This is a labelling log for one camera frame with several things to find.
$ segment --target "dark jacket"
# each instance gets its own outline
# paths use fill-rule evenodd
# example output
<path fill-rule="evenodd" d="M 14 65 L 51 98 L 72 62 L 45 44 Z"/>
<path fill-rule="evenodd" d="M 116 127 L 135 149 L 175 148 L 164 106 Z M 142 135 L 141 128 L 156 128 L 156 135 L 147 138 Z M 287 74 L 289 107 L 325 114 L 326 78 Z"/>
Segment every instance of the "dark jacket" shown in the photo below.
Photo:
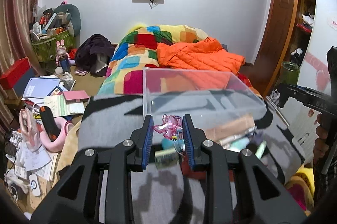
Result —
<path fill-rule="evenodd" d="M 106 54 L 107 64 L 109 64 L 114 51 L 115 46 L 111 45 L 106 37 L 100 34 L 94 34 L 77 49 L 75 54 L 76 67 L 81 70 L 90 71 L 93 76 L 105 76 L 107 67 L 96 73 L 97 54 Z"/>

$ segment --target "pink notebook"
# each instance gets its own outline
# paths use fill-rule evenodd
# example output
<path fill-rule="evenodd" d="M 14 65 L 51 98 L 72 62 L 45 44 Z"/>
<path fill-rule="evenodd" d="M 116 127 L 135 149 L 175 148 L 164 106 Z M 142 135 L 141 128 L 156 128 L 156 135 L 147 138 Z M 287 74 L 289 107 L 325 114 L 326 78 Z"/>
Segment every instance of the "pink notebook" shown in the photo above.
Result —
<path fill-rule="evenodd" d="M 80 102 L 80 101 L 86 101 L 89 99 L 89 96 L 84 90 L 80 91 L 64 91 L 63 92 L 64 98 L 67 102 L 73 101 L 73 102 Z"/>

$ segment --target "metal bolt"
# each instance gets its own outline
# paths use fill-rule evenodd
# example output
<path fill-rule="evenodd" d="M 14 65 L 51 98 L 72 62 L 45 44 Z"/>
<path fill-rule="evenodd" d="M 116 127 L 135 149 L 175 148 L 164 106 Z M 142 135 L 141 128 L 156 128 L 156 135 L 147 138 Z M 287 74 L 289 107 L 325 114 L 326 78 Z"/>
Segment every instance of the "metal bolt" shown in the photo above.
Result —
<path fill-rule="evenodd" d="M 203 141 L 203 145 L 205 145 L 206 147 L 211 147 L 213 145 L 213 141 L 206 139 Z"/>
<path fill-rule="evenodd" d="M 123 141 L 123 145 L 128 147 L 131 146 L 134 142 L 131 139 L 126 139 L 125 141 Z"/>
<path fill-rule="evenodd" d="M 95 153 L 95 150 L 88 149 L 84 152 L 87 157 L 91 157 Z"/>
<path fill-rule="evenodd" d="M 245 157 L 250 157 L 252 155 L 252 151 L 249 150 L 249 149 L 243 149 L 242 150 L 242 154 L 245 156 Z"/>

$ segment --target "orange jacket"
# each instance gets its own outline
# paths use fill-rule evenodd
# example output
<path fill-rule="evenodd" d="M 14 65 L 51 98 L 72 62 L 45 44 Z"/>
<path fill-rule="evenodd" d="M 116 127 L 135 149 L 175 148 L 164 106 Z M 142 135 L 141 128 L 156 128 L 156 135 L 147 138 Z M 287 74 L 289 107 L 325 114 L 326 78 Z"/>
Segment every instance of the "orange jacket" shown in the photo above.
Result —
<path fill-rule="evenodd" d="M 228 71 L 237 75 L 245 63 L 243 56 L 228 53 L 214 38 L 207 37 L 197 43 L 159 43 L 157 58 L 160 66 L 180 69 Z"/>

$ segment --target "striped curtain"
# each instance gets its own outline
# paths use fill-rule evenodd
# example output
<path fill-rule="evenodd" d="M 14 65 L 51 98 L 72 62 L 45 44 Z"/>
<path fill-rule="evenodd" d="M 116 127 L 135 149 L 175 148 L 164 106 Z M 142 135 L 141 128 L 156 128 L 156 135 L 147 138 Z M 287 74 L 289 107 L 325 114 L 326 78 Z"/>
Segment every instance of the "striped curtain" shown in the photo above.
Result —
<path fill-rule="evenodd" d="M 29 23 L 34 22 L 33 6 L 38 0 L 0 0 L 0 75 L 14 61 L 28 57 L 38 74 L 43 70 L 30 44 Z M 13 117 L 3 103 L 6 94 L 0 86 L 0 141 Z"/>

